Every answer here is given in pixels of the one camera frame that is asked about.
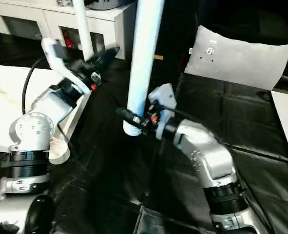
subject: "white pole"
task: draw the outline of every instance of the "white pole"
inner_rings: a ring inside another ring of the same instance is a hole
[[[143,116],[165,0],[138,0],[127,108]],[[123,122],[125,133],[138,136],[141,130]]]
[[[87,24],[85,5],[83,0],[73,0],[76,12],[78,31],[84,60],[87,61],[93,54],[93,46],[89,26]]]

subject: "white shelf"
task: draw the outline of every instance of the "white shelf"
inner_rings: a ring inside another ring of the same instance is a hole
[[[75,14],[73,7],[69,6],[58,6],[55,0],[0,0],[0,3],[25,6],[31,8],[38,8],[48,11],[63,12],[68,14]],[[119,16],[129,5],[121,6],[111,10],[97,11],[97,10],[86,10],[86,15],[89,18],[97,18],[101,20],[115,21],[116,17]]]

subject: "white cabinet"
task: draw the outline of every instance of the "white cabinet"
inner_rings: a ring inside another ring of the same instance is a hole
[[[76,16],[67,13],[54,12],[44,10],[44,15],[47,20],[51,35],[54,39],[60,40],[63,46],[65,46],[65,41],[63,39],[62,30],[67,30],[72,41],[77,48],[79,42],[78,34],[78,25],[76,21]],[[105,47],[110,47],[111,45],[116,45],[116,36],[115,36],[115,22],[96,19],[96,18],[87,18],[89,30],[91,32],[91,39],[99,40],[98,35],[101,36],[102,40],[100,43],[103,43]]]
[[[86,10],[94,51],[120,46],[117,58],[131,58],[136,2],[111,10]],[[54,0],[0,0],[0,32],[25,38],[52,37],[65,46],[63,30],[78,48],[77,20],[72,7]]]
[[[41,9],[3,3],[0,3],[0,32],[31,39],[51,37]]]

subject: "black cable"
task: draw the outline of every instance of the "black cable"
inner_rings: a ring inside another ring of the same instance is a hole
[[[161,110],[170,110],[174,113],[177,113],[191,121],[194,121],[194,122],[200,122],[199,119],[195,118],[193,115],[190,115],[189,113],[187,112],[184,112],[184,111],[179,111],[179,110],[176,110],[176,109],[173,109],[173,108],[170,108],[170,107],[167,107],[167,106],[163,106],[163,105],[157,105],[158,108],[161,108]]]
[[[66,143],[69,145],[70,153],[74,154],[76,160],[74,160],[72,157],[70,157],[69,159],[70,159],[71,161],[75,162],[81,169],[83,169],[84,171],[88,172],[89,175],[93,177],[93,175],[92,175],[81,163],[79,163],[79,159],[80,159],[80,158],[79,158],[79,155],[77,154],[77,152],[76,152],[76,150],[75,150],[75,147],[74,147],[74,145],[72,144],[72,142],[70,141],[70,139],[69,139],[69,138],[66,136],[66,134],[63,132],[63,130],[62,130],[62,128],[61,128],[61,126],[60,126],[59,123],[57,124],[57,128],[58,128],[58,130],[60,131],[60,133],[63,135],[63,137],[65,138]]]
[[[119,104],[119,101],[116,99],[116,97],[111,93],[110,90],[108,90],[107,88],[105,88],[104,85],[100,86],[101,89],[105,90],[108,93],[108,96],[110,98],[110,100],[117,106],[117,107],[121,107],[121,105]]]
[[[33,73],[33,70],[36,68],[36,66],[45,59],[45,57],[41,57],[40,59],[38,59],[37,61],[35,61],[34,64],[32,64],[29,72],[28,72],[28,75],[26,77],[26,80],[25,80],[25,84],[23,85],[23,89],[22,89],[22,95],[21,95],[21,111],[22,111],[22,114],[26,114],[26,108],[25,108],[25,101],[26,101],[26,92],[27,92],[27,87],[28,87],[28,83],[29,83],[29,80],[30,80],[30,77],[31,77],[31,74]]]
[[[247,198],[247,202],[248,204],[252,207],[252,209],[254,210],[254,212],[257,214],[257,216],[259,217],[259,219],[261,220],[261,222],[263,223],[263,225],[265,226],[265,228],[267,229],[267,231],[269,232],[269,230],[271,230],[271,232],[269,233],[273,233],[273,234],[277,234],[276,229],[274,227],[273,221],[271,219],[271,217],[268,215],[268,213],[266,212],[266,210],[264,209],[264,207],[261,205],[260,201],[257,198],[257,195],[255,194],[255,192],[253,191],[251,185],[246,181],[245,177],[243,176],[243,174],[241,173],[241,171],[239,170],[238,167],[236,167],[236,171],[238,173],[238,175],[240,176],[240,179],[245,183],[248,191],[251,193],[251,195],[253,196],[254,200],[256,201],[256,203],[258,204],[258,206],[260,207],[262,213],[264,214],[264,218],[266,219],[267,223],[265,222],[265,220],[262,218],[261,214],[259,213],[258,209],[255,207],[255,205],[252,203],[252,201]]]

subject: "red object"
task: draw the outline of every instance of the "red object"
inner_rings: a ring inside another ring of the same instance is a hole
[[[179,63],[179,71],[180,72],[182,71],[184,64],[185,64],[185,55],[182,55],[180,63]]]
[[[93,89],[93,90],[96,90],[97,89],[97,84],[91,84],[91,88]]]
[[[157,120],[158,120],[157,116],[152,116],[150,119],[151,119],[152,121],[157,121]]]
[[[74,43],[72,42],[70,36],[69,36],[69,33],[67,30],[63,30],[62,31],[62,35],[64,37],[64,40],[65,40],[65,44],[66,44],[66,47],[68,48],[74,48]]]

